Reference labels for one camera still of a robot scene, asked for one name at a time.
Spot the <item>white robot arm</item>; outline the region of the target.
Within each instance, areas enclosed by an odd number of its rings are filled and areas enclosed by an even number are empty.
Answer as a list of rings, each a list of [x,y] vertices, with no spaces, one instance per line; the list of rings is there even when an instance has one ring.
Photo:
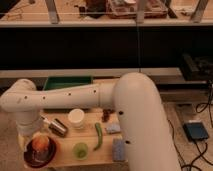
[[[16,116],[23,136],[37,132],[41,109],[112,108],[118,114],[130,171],[181,171],[159,91],[143,73],[128,73],[114,83],[38,91],[28,79],[0,96],[3,110]]]

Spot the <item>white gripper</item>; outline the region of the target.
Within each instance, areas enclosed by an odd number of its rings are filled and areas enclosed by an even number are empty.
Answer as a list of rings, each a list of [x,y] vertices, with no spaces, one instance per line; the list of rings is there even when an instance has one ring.
[[[43,127],[42,123],[38,124],[18,124],[17,130],[18,130],[18,142],[21,147],[24,147],[28,141],[32,138],[32,136],[41,130]]]

